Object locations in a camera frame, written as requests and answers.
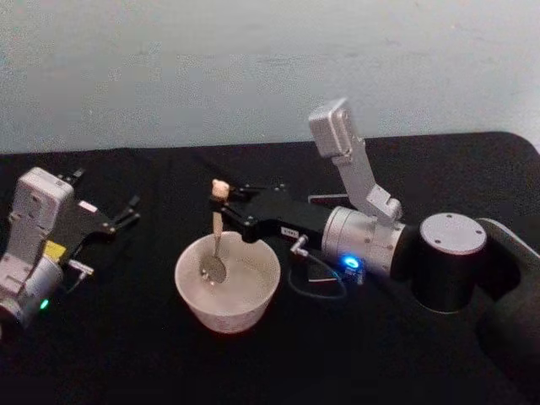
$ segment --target label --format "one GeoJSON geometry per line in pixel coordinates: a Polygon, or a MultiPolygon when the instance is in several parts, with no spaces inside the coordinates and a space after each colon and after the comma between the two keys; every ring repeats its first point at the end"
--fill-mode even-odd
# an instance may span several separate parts
{"type": "Polygon", "coordinates": [[[65,251],[66,248],[64,246],[58,245],[52,240],[48,240],[45,244],[45,254],[48,255],[55,262],[60,261],[60,257],[62,257],[65,251]]]}
{"type": "Polygon", "coordinates": [[[92,204],[90,204],[89,202],[85,202],[83,200],[79,201],[78,202],[78,205],[81,207],[81,208],[84,208],[86,209],[87,211],[90,211],[91,213],[95,213],[98,208],[97,207],[94,207],[92,204]]]}
{"type": "Polygon", "coordinates": [[[300,234],[298,233],[298,230],[285,228],[284,226],[281,227],[281,235],[289,236],[295,239],[300,238],[300,234]]]}

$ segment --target cable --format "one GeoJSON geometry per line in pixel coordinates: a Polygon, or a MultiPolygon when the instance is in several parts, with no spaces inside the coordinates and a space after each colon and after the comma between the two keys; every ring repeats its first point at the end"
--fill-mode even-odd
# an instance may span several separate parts
{"type": "Polygon", "coordinates": [[[322,295],[322,294],[314,294],[310,293],[309,291],[304,291],[303,289],[299,289],[296,287],[293,283],[293,279],[291,277],[293,273],[293,269],[290,268],[289,270],[289,276],[287,281],[289,282],[289,287],[297,294],[304,295],[305,297],[314,298],[316,300],[343,300],[347,297],[347,287],[345,286],[345,283],[343,280],[339,277],[339,274],[330,266],[328,266],[325,262],[322,260],[316,258],[315,256],[312,256],[310,253],[307,253],[307,258],[309,258],[312,262],[315,264],[318,264],[319,266],[322,266],[325,270],[327,270],[337,281],[339,284],[341,291],[341,294],[337,295],[322,295]]]}

